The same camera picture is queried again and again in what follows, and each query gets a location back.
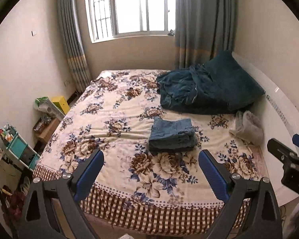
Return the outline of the blue denim jeans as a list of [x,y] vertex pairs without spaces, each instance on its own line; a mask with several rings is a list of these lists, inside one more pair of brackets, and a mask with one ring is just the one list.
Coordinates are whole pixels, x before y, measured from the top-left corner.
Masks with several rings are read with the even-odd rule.
[[190,118],[168,121],[154,118],[150,136],[150,151],[180,151],[197,145],[197,137]]

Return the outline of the white headboard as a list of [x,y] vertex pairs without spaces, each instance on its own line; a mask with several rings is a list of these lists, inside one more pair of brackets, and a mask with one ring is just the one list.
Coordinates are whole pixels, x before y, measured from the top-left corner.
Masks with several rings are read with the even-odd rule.
[[264,141],[260,148],[273,186],[278,206],[285,205],[299,195],[281,183],[282,163],[267,150],[271,138],[280,141],[299,156],[299,147],[292,142],[292,136],[299,135],[299,112],[282,90],[262,71],[235,52],[233,58],[265,90],[265,94],[251,107],[264,129]]

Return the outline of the grey cloth on bed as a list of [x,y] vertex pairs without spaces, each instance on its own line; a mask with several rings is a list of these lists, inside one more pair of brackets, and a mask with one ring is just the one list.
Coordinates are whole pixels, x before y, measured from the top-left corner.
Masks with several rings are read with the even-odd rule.
[[229,132],[248,144],[259,146],[264,139],[260,119],[251,111],[237,111]]

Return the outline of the teal storage rack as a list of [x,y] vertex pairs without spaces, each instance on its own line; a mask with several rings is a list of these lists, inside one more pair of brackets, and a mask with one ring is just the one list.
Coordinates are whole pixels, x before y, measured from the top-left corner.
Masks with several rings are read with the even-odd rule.
[[0,137],[6,149],[28,170],[34,171],[40,155],[23,139],[15,127],[0,128]]

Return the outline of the cardboard box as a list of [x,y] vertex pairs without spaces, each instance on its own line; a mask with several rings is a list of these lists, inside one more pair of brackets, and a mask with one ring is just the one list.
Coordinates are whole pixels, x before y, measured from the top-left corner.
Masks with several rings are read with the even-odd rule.
[[60,120],[58,118],[43,116],[34,125],[33,132],[41,142],[47,144],[59,124]]

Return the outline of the white green bag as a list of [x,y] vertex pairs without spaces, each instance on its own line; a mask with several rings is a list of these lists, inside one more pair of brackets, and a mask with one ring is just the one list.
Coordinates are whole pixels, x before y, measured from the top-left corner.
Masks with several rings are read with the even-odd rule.
[[34,101],[34,108],[52,118],[57,118],[59,121],[62,121],[65,117],[65,114],[55,106],[48,97],[36,98]]

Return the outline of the dark teal quilt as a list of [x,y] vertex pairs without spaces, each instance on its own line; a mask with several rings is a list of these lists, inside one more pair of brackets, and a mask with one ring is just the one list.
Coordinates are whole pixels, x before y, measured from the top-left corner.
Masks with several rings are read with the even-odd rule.
[[161,74],[156,83],[162,108],[181,113],[235,113],[265,94],[229,50],[204,64]]

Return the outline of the floral bed blanket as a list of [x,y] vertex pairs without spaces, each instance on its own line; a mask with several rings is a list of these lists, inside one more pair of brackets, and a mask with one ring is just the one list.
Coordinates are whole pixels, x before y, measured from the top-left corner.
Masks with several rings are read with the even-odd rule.
[[[34,177],[58,179],[99,149],[104,165],[80,203],[89,217],[145,234],[200,234],[209,229],[223,205],[198,165],[201,150],[209,150],[231,173],[247,180],[266,176],[267,168],[259,147],[230,133],[234,115],[164,110],[156,91],[159,74],[103,71],[47,142]],[[156,117],[189,118],[197,145],[180,153],[151,152],[148,140]]]

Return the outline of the yellow box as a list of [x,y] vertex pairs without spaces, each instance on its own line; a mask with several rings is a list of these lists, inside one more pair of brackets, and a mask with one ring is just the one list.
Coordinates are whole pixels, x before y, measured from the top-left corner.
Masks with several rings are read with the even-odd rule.
[[66,115],[70,110],[70,107],[64,96],[53,97],[51,101],[58,109],[63,112],[64,115]]

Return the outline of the right grey curtain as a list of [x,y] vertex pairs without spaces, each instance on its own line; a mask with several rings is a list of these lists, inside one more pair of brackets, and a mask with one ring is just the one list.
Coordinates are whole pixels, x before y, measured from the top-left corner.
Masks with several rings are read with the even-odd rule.
[[237,1],[176,0],[176,69],[202,64],[234,49]]

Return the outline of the grey curtain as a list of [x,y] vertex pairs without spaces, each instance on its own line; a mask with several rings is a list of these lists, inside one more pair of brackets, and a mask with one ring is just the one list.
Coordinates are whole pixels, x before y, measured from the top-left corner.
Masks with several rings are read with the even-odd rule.
[[237,1],[176,0],[176,69],[202,64],[234,49]]
[[57,0],[59,25],[70,73],[78,92],[92,80],[81,40],[76,0]]

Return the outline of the left grey curtain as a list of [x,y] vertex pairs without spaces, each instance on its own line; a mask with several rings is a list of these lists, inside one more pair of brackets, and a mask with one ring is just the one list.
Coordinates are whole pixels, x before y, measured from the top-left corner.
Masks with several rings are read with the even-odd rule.
[[81,40],[76,0],[57,0],[59,25],[70,73],[78,92],[92,80]]

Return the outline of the white framed window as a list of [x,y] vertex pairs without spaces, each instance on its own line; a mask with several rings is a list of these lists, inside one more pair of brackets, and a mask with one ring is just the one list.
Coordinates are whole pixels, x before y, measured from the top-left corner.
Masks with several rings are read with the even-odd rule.
[[174,36],[175,0],[85,0],[93,43],[134,36]]

